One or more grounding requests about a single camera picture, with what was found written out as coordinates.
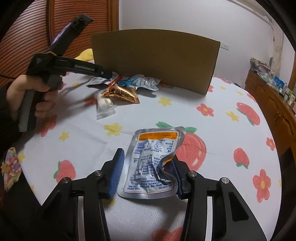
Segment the person's left hand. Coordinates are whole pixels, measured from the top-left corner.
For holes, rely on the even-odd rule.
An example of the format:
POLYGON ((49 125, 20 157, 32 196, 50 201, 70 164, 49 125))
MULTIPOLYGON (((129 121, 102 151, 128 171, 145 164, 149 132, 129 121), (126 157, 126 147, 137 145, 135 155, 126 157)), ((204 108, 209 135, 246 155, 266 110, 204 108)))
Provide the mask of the person's left hand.
POLYGON ((63 81, 55 89, 50 89, 39 77, 20 75, 6 91, 6 100, 13 120, 18 117, 19 108, 27 90, 36 90, 42 93, 42 100, 36 104, 34 115, 37 118, 44 118, 55 106, 58 91, 63 87, 63 81))

